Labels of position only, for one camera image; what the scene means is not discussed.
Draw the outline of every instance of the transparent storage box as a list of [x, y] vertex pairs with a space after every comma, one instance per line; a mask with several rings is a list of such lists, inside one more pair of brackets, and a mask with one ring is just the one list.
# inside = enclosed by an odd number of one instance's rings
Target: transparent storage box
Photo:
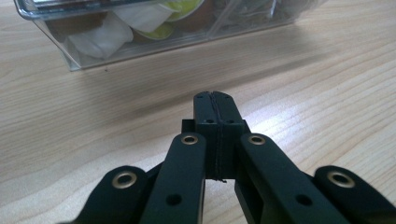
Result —
[[326, 0], [15, 0], [70, 70], [294, 22]]

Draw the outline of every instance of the clear plastic box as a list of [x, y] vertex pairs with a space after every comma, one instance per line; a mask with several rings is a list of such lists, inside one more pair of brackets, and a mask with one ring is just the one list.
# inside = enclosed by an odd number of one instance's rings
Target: clear plastic box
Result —
[[294, 22], [326, 0], [15, 0], [70, 70]]

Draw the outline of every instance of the yellow-green object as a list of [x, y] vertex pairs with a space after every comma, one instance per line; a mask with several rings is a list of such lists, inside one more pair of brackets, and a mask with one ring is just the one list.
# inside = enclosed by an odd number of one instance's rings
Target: yellow-green object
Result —
[[163, 5], [176, 11], [172, 13], [167, 21], [178, 21], [188, 17], [204, 1], [205, 0], [173, 0], [163, 3]]
[[155, 29], [153, 32], [142, 32], [137, 30], [136, 31], [148, 39], [162, 40], [169, 37], [174, 32], [174, 30], [175, 29], [173, 25], [169, 23], [164, 23], [161, 26], [159, 26], [157, 29]]

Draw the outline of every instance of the wood grain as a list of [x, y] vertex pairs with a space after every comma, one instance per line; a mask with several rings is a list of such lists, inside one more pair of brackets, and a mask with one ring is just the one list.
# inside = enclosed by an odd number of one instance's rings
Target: wood grain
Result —
[[[70, 73], [0, 0], [2, 223], [73, 219], [109, 170], [163, 160], [200, 91], [233, 96], [303, 171], [335, 164], [396, 204], [396, 2], [332, 0], [293, 25]], [[233, 182], [204, 223], [246, 223]]]

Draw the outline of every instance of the light wood surface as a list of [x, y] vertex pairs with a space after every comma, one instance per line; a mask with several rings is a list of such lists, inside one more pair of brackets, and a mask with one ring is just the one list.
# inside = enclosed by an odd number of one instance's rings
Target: light wood surface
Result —
[[[161, 162], [192, 96], [224, 91], [313, 174], [335, 164], [396, 204], [396, 1], [331, 0], [293, 25], [70, 73], [0, 0], [0, 218], [76, 217], [105, 173]], [[204, 223], [246, 223], [206, 182]]]

